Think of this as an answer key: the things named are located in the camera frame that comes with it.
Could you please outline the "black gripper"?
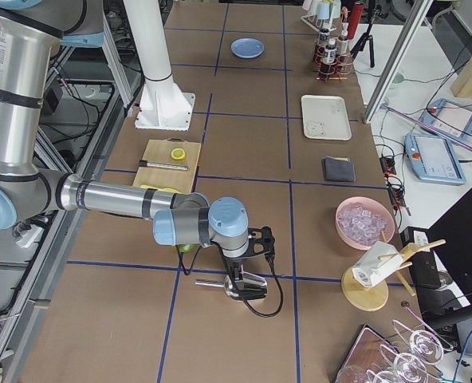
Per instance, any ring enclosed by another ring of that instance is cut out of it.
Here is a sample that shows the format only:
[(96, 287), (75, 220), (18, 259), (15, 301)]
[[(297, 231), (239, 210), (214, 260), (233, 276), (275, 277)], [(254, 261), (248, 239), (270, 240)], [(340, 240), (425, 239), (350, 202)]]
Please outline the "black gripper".
[(267, 295), (267, 290), (256, 290), (252, 293), (250, 289), (244, 288), (244, 281), (242, 276), (242, 261), (238, 259), (224, 258), (224, 265), (226, 268), (227, 278), (232, 290), (238, 290), (239, 298), (241, 300), (263, 299)]

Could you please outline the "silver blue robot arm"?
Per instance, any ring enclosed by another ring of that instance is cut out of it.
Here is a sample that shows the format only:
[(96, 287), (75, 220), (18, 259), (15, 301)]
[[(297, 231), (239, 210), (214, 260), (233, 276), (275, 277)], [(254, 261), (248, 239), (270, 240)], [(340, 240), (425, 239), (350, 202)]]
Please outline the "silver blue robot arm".
[(161, 245), (216, 246), (226, 269), (226, 294), (242, 302), (262, 299), (267, 283), (243, 269), (256, 255), (273, 257), (268, 227), (248, 225), (244, 205), (85, 180), (33, 163), (45, 78), (54, 46), (100, 46), (100, 1), (0, 1), (0, 230), (42, 212), (102, 211), (151, 221)]

